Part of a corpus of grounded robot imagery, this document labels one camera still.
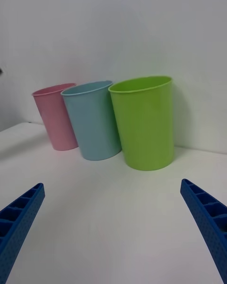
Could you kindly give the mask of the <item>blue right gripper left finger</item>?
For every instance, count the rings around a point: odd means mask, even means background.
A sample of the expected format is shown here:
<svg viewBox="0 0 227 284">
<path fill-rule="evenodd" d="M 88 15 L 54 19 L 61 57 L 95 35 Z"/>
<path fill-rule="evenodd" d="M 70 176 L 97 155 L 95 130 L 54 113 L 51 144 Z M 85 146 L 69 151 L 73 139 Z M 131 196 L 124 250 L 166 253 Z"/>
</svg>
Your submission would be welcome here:
<svg viewBox="0 0 227 284">
<path fill-rule="evenodd" d="M 44 198 L 44 185 L 38 183 L 1 210 L 0 283 L 6 283 Z"/>
</svg>

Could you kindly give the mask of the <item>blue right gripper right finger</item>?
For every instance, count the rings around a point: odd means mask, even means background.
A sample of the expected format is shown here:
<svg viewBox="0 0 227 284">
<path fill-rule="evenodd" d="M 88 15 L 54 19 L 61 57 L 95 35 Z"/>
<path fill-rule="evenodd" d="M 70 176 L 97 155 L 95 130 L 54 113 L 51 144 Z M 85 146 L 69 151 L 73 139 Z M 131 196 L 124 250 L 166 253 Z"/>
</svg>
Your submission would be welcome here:
<svg viewBox="0 0 227 284">
<path fill-rule="evenodd" d="M 210 251 L 223 283 L 227 283 L 227 207 L 187 179 L 180 193 Z"/>
</svg>

